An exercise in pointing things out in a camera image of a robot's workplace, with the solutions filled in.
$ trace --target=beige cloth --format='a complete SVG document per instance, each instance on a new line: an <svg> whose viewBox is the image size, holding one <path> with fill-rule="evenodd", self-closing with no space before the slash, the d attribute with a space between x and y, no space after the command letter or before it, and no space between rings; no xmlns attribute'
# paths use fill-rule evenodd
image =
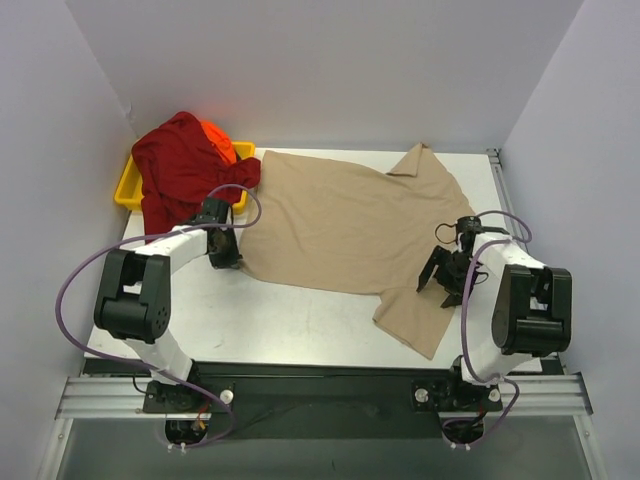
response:
<svg viewBox="0 0 640 480"><path fill-rule="evenodd" d="M261 220L240 240L243 269L259 280L378 294L376 324L433 358L453 309L444 289L418 275L441 222L472 215L458 182L428 147L413 147L388 173L353 163L268 151ZM257 208L252 204L250 218ZM451 235L446 228L441 238Z"/></svg>

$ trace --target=white table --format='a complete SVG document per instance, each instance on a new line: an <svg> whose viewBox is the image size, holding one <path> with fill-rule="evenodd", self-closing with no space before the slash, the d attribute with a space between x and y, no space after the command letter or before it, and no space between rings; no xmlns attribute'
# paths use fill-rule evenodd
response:
<svg viewBox="0 0 640 480"><path fill-rule="evenodd" d="M359 163L382 172L404 155L404 152L271 150ZM262 158L264 152L265 149L257 149L256 157ZM486 155L436 156L458 180L476 212L501 208ZM491 224L505 226L498 216L491 218ZM143 232L142 215L132 213L123 238ZM424 258L416 261L425 262L430 254L424 252ZM472 349L491 334L498 285L498 279L490 277L474 289L468 327ZM446 369L461 353L459 308L435 357L427 360L374 325L377 296L260 282L241 271L214 270L205 257L174 274L171 288L169 328L186 354L196 361ZM112 355L137 358L124 342L95 327L89 346ZM541 371L540 361L528 362L520 370Z"/></svg>

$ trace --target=wall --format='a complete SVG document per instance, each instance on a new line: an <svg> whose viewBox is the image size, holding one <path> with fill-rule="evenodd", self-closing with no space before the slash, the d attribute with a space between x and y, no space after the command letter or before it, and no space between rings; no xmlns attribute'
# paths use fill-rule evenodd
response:
<svg viewBox="0 0 640 480"><path fill-rule="evenodd" d="M82 358L55 326L57 287L121 233L111 196L134 136L62 1L3 2L0 12L0 476L30 479ZM97 273L66 303L81 338Z"/></svg>
<svg viewBox="0 0 640 480"><path fill-rule="evenodd" d="M503 145L582 0L68 0L144 134L180 109L263 146Z"/></svg>
<svg viewBox="0 0 640 480"><path fill-rule="evenodd" d="M638 478L640 4L586 0L502 158L532 251L574 276L574 335L612 479Z"/></svg>

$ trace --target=yellow basket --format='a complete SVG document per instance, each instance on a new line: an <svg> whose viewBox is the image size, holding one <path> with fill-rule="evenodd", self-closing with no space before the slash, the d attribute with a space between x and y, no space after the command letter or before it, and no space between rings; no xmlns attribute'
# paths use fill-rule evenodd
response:
<svg viewBox="0 0 640 480"><path fill-rule="evenodd" d="M233 148L240 158L245 159L253 157L256 153L256 146L251 142L233 142ZM240 201L233 204L234 215L240 215L247 206L247 192L243 191ZM127 166L124 167L124 173L120 177L118 188L113 199L118 205L123 205L131 211L140 210L140 202L142 201L142 176L138 171L133 157L129 155Z"/></svg>

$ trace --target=red cloth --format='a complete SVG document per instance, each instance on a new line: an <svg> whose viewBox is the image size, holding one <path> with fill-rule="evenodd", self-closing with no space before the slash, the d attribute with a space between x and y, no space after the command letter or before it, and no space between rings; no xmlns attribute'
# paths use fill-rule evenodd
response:
<svg viewBox="0 0 640 480"><path fill-rule="evenodd" d="M142 175L142 213L147 235L168 232L199 211L204 198L219 185L247 188L260 182L260 160L247 158L227 165L187 112L152 130L131 149ZM225 188L215 197L236 203L242 191Z"/></svg>

